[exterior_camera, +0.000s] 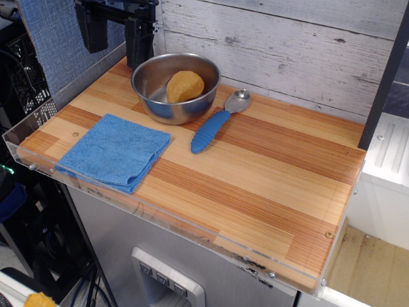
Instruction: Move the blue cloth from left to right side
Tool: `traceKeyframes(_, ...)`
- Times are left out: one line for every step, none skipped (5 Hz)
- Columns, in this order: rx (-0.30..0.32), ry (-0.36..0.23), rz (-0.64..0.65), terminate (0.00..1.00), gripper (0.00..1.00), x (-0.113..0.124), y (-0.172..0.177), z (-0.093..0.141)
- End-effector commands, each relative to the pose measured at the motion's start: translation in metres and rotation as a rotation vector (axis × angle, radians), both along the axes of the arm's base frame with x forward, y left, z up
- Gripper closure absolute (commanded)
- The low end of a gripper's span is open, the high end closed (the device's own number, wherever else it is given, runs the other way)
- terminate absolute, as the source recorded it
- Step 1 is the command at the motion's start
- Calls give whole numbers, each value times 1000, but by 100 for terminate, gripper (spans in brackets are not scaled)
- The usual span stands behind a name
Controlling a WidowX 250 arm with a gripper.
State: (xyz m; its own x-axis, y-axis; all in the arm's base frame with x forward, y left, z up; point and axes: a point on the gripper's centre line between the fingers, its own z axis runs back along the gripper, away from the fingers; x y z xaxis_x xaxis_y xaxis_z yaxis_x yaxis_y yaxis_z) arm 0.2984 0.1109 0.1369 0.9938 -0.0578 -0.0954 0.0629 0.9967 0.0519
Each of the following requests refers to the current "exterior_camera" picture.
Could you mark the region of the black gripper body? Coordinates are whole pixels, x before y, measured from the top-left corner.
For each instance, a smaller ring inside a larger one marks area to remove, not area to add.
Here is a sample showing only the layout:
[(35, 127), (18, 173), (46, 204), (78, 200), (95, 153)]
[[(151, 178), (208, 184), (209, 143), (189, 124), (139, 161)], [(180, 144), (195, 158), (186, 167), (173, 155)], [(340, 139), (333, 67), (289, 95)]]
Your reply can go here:
[(154, 23), (158, 4), (159, 1), (76, 1), (76, 10), (87, 17), (119, 24), (131, 19)]

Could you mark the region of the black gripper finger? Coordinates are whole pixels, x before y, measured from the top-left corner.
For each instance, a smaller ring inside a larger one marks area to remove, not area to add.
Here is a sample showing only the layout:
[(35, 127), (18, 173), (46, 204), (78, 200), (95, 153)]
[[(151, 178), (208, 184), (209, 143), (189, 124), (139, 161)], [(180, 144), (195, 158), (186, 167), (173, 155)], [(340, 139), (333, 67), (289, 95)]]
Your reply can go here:
[(95, 3), (75, 3), (77, 22), (85, 48), (97, 53), (108, 47), (107, 19), (95, 11)]
[(153, 24), (138, 18), (125, 23), (127, 65), (137, 68), (153, 57)]

